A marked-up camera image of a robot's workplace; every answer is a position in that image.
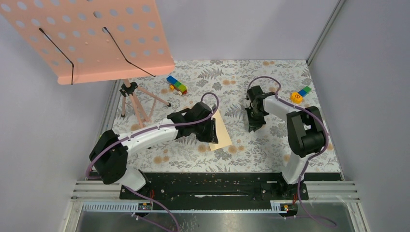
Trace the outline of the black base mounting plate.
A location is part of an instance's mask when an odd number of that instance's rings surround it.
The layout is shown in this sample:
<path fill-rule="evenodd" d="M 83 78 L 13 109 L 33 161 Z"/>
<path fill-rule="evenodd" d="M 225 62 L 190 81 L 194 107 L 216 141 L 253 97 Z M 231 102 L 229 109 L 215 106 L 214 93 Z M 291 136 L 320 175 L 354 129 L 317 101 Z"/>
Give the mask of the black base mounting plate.
<path fill-rule="evenodd" d="M 299 200 L 322 203 L 348 197 L 350 185 L 339 173 L 307 173 L 302 184 L 286 187 L 279 173 L 147 172 L 136 194 L 100 180 L 76 183 L 72 199 L 84 209 L 131 213 L 293 212 Z"/>

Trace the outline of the cream envelope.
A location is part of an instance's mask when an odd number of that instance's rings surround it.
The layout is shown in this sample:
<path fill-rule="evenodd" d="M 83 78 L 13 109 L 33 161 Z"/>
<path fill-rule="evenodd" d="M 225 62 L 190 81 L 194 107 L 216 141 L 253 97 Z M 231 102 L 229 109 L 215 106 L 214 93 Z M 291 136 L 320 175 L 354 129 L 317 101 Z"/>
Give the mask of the cream envelope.
<path fill-rule="evenodd" d="M 218 143 L 217 144 L 209 143 L 210 150 L 215 151 L 215 150 L 227 147 L 227 146 L 231 146 L 233 143 L 228 134 L 227 128 L 223 122 L 220 111 L 217 111 L 213 115 L 213 118 L 216 120 L 216 135 L 218 138 Z"/>

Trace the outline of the aluminium frame rail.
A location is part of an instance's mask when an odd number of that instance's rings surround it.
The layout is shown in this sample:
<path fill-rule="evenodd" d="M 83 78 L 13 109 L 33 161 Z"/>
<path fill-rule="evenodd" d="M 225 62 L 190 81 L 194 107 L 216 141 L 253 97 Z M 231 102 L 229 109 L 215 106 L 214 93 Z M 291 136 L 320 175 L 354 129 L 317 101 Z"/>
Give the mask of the aluminium frame rail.
<path fill-rule="evenodd" d="M 275 181 L 217 178 L 194 181 L 157 181 L 144 187 L 142 198 L 119 184 L 78 181 L 63 230 L 74 232 L 82 212 L 121 213 L 273 213 L 301 214 L 314 203 L 341 203 L 347 208 L 353 229 L 369 231 L 362 205 L 351 181 L 307 181 L 299 193 L 282 197 L 275 193 Z"/>

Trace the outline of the yellow blue green toy blocks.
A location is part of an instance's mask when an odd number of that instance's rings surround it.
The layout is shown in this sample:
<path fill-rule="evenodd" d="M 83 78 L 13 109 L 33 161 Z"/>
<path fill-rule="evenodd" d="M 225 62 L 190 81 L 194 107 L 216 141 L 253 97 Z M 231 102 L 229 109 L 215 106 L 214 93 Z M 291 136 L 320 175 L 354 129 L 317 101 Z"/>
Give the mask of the yellow blue green toy blocks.
<path fill-rule="evenodd" d="M 293 103 L 300 104 L 304 97 L 311 92 L 311 88 L 309 86 L 305 86 L 303 89 L 299 90 L 298 92 L 292 92 L 290 95 L 290 100 Z"/>

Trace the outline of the multicolour toy block car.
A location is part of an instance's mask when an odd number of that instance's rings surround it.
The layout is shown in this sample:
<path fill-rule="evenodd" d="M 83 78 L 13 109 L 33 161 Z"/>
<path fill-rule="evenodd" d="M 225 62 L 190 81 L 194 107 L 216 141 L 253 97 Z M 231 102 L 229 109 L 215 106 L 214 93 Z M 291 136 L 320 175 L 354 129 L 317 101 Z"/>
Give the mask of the multicolour toy block car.
<path fill-rule="evenodd" d="M 185 85 L 183 85 L 181 82 L 179 82 L 178 80 L 176 80 L 174 77 L 172 76 L 168 76 L 166 78 L 167 82 L 170 84 L 170 88 L 172 90 L 177 91 L 177 93 L 182 96 L 184 94 L 187 94 L 188 89 Z"/>

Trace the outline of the floral patterned table mat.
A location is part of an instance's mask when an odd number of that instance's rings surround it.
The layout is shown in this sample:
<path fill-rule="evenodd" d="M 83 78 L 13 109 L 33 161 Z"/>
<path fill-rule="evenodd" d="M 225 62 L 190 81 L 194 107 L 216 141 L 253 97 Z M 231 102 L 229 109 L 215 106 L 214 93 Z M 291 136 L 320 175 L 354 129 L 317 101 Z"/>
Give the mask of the floral patterned table mat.
<path fill-rule="evenodd" d="M 219 99 L 232 144 L 213 151 L 191 135 L 129 155 L 131 167 L 144 172 L 280 172 L 290 160 L 286 123 L 269 115 L 264 126 L 249 132 L 245 97 L 248 85 L 278 91 L 284 100 L 292 92 L 313 87 L 304 60 L 177 61 L 172 77 L 187 87 L 187 94 L 171 90 L 165 76 L 136 79 L 139 86 L 171 103 L 167 107 L 137 92 L 144 109 L 153 110 L 151 124 L 200 100 L 213 105 Z"/>

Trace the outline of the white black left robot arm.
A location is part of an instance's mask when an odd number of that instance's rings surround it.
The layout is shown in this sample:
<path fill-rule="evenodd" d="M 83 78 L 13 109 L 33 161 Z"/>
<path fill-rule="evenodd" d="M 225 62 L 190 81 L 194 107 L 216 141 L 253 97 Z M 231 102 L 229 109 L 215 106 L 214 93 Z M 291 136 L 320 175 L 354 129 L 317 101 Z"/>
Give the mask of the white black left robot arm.
<path fill-rule="evenodd" d="M 127 186 L 137 198 L 143 199 L 149 195 L 150 186 L 142 171 L 128 166 L 128 156 L 192 134 L 200 142 L 218 143 L 213 117 L 217 109 L 217 105 L 209 107 L 201 101 L 192 108 L 169 114 L 156 125 L 134 132 L 116 134 L 107 130 L 89 156 L 91 165 L 105 185 Z"/>

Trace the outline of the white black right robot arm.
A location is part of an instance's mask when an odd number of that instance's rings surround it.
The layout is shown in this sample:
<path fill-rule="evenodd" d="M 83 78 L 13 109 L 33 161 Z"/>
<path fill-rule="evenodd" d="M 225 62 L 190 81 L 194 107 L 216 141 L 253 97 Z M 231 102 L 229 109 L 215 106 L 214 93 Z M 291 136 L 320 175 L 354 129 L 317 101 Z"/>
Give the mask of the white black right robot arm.
<path fill-rule="evenodd" d="M 286 122 L 288 143 L 292 151 L 290 160 L 282 171 L 283 182 L 277 186 L 278 195 L 289 199 L 296 193 L 296 183 L 303 179 L 308 158 L 319 153 L 326 145 L 327 134 L 317 107 L 301 108 L 277 96 L 264 93 L 260 86 L 247 90 L 246 108 L 249 132 L 255 132 L 266 124 L 265 116 L 271 114 Z"/>

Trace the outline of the pink tripod music stand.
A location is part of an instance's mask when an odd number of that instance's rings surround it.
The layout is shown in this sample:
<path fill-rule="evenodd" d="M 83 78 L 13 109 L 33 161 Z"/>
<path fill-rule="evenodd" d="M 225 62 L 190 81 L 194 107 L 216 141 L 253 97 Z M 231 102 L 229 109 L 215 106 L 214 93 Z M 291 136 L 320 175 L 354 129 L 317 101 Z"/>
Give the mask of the pink tripod music stand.
<path fill-rule="evenodd" d="M 0 13 L 37 52 L 61 85 L 121 80 L 142 126 L 150 121 L 137 93 L 162 100 L 134 78 L 175 68 L 153 0 L 3 0 Z"/>

